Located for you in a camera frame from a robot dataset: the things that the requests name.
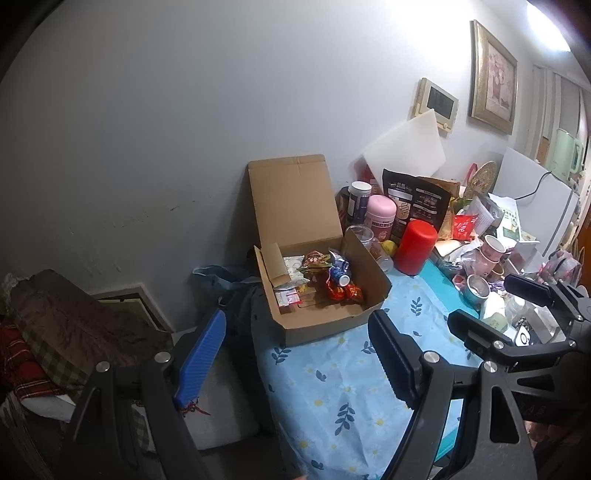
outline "framed painting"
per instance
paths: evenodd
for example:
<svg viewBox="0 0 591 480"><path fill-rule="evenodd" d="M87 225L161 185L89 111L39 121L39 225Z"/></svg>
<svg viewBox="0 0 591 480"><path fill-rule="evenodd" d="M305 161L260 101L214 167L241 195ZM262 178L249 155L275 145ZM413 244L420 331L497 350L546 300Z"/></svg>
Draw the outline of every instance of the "framed painting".
<svg viewBox="0 0 591 480"><path fill-rule="evenodd" d="M476 20L473 27L472 108L470 115L511 135L517 98L517 60Z"/></svg>

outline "brown blanket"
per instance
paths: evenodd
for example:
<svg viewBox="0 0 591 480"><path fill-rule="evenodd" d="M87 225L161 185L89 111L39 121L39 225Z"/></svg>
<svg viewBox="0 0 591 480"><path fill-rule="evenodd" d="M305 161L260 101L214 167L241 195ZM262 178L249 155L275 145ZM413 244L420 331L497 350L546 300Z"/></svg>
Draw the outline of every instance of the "brown blanket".
<svg viewBox="0 0 591 480"><path fill-rule="evenodd" d="M99 361L137 365L170 347L170 334L130 312L113 312L53 270L19 282L11 307L23 336L42 339L87 375Z"/></svg>

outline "pink lid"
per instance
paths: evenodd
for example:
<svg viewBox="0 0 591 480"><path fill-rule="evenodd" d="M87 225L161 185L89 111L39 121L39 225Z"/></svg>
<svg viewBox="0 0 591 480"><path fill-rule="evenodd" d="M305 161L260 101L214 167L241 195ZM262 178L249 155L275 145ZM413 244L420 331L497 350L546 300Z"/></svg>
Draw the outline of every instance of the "pink lid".
<svg viewBox="0 0 591 480"><path fill-rule="evenodd" d="M368 200L367 213L376 218L393 220L396 217L396 204L384 195L372 195Z"/></svg>

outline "fluorescent light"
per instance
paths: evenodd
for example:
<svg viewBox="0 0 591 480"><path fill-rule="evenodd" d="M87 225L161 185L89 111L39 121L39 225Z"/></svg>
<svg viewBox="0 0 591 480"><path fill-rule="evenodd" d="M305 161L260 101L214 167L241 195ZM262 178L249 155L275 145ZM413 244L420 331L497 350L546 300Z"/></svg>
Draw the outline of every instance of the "fluorescent light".
<svg viewBox="0 0 591 480"><path fill-rule="evenodd" d="M569 44L552 20L546 17L537 7L527 2L527 20L538 39L552 50L570 51Z"/></svg>

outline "open cardboard box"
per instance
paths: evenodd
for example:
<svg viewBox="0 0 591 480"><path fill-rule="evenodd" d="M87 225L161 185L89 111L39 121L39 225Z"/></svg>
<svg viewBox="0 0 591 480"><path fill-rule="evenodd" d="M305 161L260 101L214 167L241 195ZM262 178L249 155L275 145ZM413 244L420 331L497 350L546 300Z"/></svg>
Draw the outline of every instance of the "open cardboard box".
<svg viewBox="0 0 591 480"><path fill-rule="evenodd" d="M343 237L323 155L273 158L248 164L252 199L261 239L255 247L271 315L287 346L309 342L362 325L380 308L391 283L352 233ZM289 280L283 257L338 249L349 261L352 281L364 304L323 300L280 309L273 286Z"/></svg>

